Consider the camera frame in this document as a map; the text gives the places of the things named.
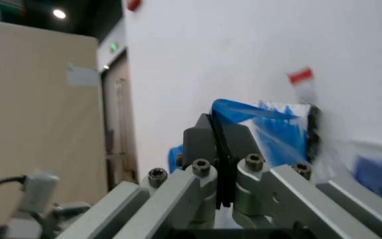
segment black cable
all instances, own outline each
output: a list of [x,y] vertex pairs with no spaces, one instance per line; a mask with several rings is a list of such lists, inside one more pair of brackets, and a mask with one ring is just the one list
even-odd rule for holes
[[21,184],[24,184],[25,180],[26,180],[26,176],[3,178],[3,179],[0,179],[0,185],[4,183],[9,183],[9,182],[19,182]]

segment green exit sign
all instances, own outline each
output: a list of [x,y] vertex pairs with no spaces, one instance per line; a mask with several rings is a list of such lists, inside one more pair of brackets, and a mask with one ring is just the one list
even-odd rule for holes
[[114,53],[114,52],[117,51],[118,48],[119,48],[119,44],[117,44],[117,42],[112,43],[112,44],[110,45],[110,52],[111,52],[111,53]]

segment bolt head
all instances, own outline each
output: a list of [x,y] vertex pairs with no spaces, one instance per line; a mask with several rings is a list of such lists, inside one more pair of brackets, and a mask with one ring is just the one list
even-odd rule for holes
[[298,174],[303,176],[306,180],[310,179],[310,175],[312,173],[312,169],[310,169],[309,165],[302,164],[302,163],[296,163],[291,168],[296,171]]
[[192,172],[198,177],[205,177],[210,173],[210,162],[200,158],[192,162]]
[[163,168],[153,168],[148,172],[148,183],[155,188],[160,187],[168,178],[168,173]]
[[263,163],[265,162],[265,159],[261,155],[256,153],[248,154],[245,160],[247,168],[253,172],[258,172],[262,170]]

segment beige board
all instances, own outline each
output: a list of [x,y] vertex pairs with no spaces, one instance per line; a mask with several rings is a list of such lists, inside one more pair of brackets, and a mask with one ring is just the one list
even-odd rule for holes
[[[0,23],[0,178],[51,170],[51,203],[107,192],[99,87],[70,86],[69,64],[96,68],[95,39]],[[0,224],[21,196],[0,187]]]

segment red tape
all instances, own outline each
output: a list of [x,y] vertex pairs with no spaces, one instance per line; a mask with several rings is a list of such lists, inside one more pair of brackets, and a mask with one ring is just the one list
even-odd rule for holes
[[307,69],[304,69],[303,71],[300,71],[300,72],[295,73],[293,75],[288,75],[288,77],[290,78],[290,82],[293,85],[295,85],[295,84],[300,83],[302,81],[313,80],[313,73],[312,73],[312,69],[307,68]]

